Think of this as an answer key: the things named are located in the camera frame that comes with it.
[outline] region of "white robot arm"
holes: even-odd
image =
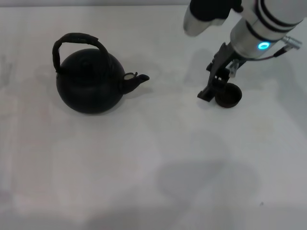
[[[197,36],[211,25],[222,25],[231,9],[240,13],[242,19],[231,31],[230,43],[221,46],[207,68],[210,71],[208,86],[198,95],[206,101],[217,93],[223,93],[229,74],[235,74],[246,61],[278,57],[302,45],[286,35],[307,16],[306,0],[254,0],[243,3],[242,0],[192,0],[186,11],[184,31],[189,36]],[[273,56],[259,58],[280,40],[285,42],[285,47]]]

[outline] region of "black kettle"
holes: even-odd
[[[68,56],[60,64],[59,48],[62,43],[89,44],[98,49],[83,49]],[[57,74],[57,89],[66,105],[86,114],[97,114],[116,105],[123,94],[135,90],[148,81],[146,75],[126,73],[120,62],[88,34],[70,33],[57,41],[52,50]]]

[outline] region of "black stripe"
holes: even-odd
[[[270,40],[270,39],[266,39],[264,37],[261,37],[259,34],[257,34],[253,28],[250,26],[250,24],[248,24],[246,22],[246,27],[248,28],[248,30],[250,31],[250,33],[257,39],[259,39],[260,41],[263,41],[263,42],[271,42],[271,43],[275,43],[275,42],[278,42],[280,39],[278,40]]]
[[[289,32],[290,30],[292,30],[292,29],[281,30],[281,29],[277,29],[277,28],[275,28],[274,26],[268,24],[268,23],[265,21],[265,19],[262,17],[261,13],[260,13],[258,2],[259,2],[259,0],[257,0],[257,3],[256,3],[256,8],[255,8],[256,12],[255,12],[255,13],[256,13],[257,17],[259,18],[259,20],[262,22],[262,24],[263,24],[265,27],[267,27],[269,30],[272,30],[272,31],[278,32],[278,33],[287,33],[287,32]]]
[[[263,12],[265,13],[265,15],[274,23],[276,23],[277,25],[280,25],[280,26],[284,26],[284,27],[290,27],[290,26],[296,26],[298,25],[299,23],[295,23],[295,24],[288,24],[288,23],[283,23],[281,21],[279,21],[277,18],[275,18],[268,10],[268,8],[265,6],[264,4],[264,0],[260,0],[260,4],[261,4],[261,8],[263,10]]]

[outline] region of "kettle handle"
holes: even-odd
[[[53,59],[53,66],[56,69],[56,72],[59,73],[61,71],[60,68],[60,57],[59,57],[59,48],[63,43],[80,43],[80,44],[89,44],[97,47],[101,54],[105,56],[107,61],[107,69],[111,68],[111,59],[109,56],[108,51],[106,48],[98,42],[98,38],[82,33],[69,33],[64,35],[58,41],[55,42],[53,49],[52,49],[52,59]]]

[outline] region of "white tabletop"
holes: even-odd
[[[306,228],[307,49],[245,64],[222,109],[197,94],[240,17],[189,38],[185,9],[0,9],[1,230]],[[71,110],[51,61],[70,32],[150,81],[103,115]],[[307,44],[307,22],[290,35]]]

